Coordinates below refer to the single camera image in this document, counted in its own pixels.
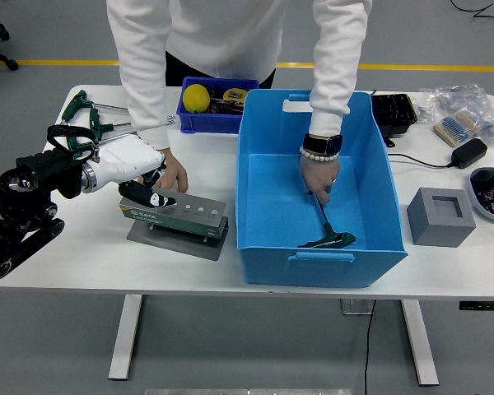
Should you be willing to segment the person's right hand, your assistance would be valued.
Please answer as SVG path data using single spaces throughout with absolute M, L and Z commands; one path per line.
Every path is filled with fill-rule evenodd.
M 160 149 L 160 152 L 165 157 L 166 170 L 155 186 L 161 189 L 175 188 L 178 193 L 186 193 L 189 189 L 189 179 L 185 168 L 172 154 L 170 148 Z

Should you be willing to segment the person's left hand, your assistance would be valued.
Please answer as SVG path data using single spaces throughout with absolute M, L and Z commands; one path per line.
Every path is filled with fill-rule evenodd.
M 322 204 L 329 203 L 329 194 L 340 168 L 338 158 L 331 161 L 316 161 L 301 156 L 300 177 L 305 186 L 305 192 L 315 196 Z

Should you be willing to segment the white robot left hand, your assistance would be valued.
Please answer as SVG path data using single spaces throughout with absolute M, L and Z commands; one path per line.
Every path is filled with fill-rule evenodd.
M 113 182 L 121 196 L 144 207 L 176 204 L 152 189 L 166 170 L 164 155 L 136 135 L 126 135 L 99 148 L 98 160 L 83 165 L 82 191 L 92 193 Z

